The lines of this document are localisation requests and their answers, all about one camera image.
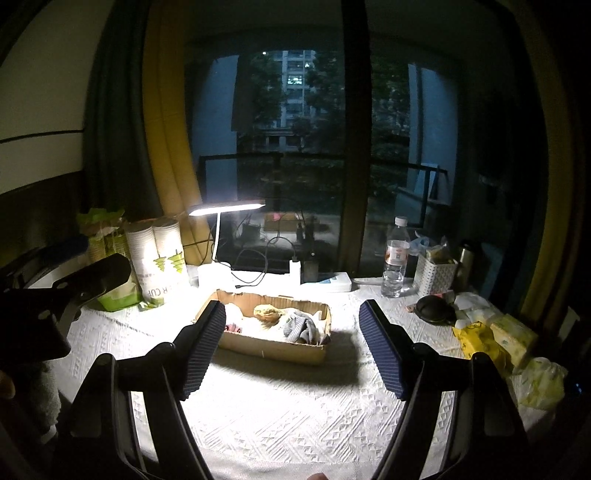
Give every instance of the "tissue box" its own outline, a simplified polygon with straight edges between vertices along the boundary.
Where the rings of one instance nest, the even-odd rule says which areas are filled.
[[[515,368],[524,364],[538,339],[537,334],[511,315],[503,315],[491,325],[495,342],[501,345],[511,356]]]

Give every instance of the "wall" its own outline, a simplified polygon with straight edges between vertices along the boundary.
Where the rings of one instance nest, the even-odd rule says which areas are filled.
[[[49,2],[0,65],[0,266],[77,231],[86,90],[113,2]]]
[[[195,89],[191,148],[193,163],[200,155],[236,153],[236,132],[232,131],[232,109],[238,57],[215,60],[201,89]],[[206,163],[208,203],[238,200],[236,160]]]
[[[114,0],[53,0],[0,66],[0,194],[82,169],[86,89]],[[20,138],[53,131],[77,131]]]

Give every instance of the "dark curtain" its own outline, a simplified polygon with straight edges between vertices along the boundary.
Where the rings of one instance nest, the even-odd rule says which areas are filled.
[[[83,161],[90,203],[129,220],[163,214],[142,108],[144,34],[151,0],[116,0],[96,50],[86,104]]]

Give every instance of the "gray towel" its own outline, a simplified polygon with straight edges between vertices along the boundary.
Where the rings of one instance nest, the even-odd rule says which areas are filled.
[[[299,310],[290,312],[289,318],[283,327],[283,335],[288,342],[296,343],[302,339],[308,345],[318,345],[318,329],[312,317]]]

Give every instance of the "white tablecloth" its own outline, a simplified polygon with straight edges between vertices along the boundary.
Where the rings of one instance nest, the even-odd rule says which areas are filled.
[[[281,275],[242,291],[270,295],[286,291]],[[72,324],[71,353],[54,362],[62,393],[70,401],[95,358],[104,352],[123,359],[172,341],[191,322],[211,289],[191,288],[182,301],[139,312],[85,308]],[[392,323],[414,342],[437,352],[462,356],[449,327],[428,325],[405,311],[417,296],[386,299],[377,286],[350,293],[307,290],[305,299],[322,301],[332,313],[332,342],[326,362],[307,367],[243,356],[218,349],[201,389],[183,410],[196,442],[216,479],[301,478],[324,472],[331,480],[367,479],[388,446],[402,404],[387,391],[358,327],[359,306],[375,299]],[[443,456],[453,394],[444,393],[423,476],[435,473]],[[155,458],[143,397],[133,394],[139,442]]]

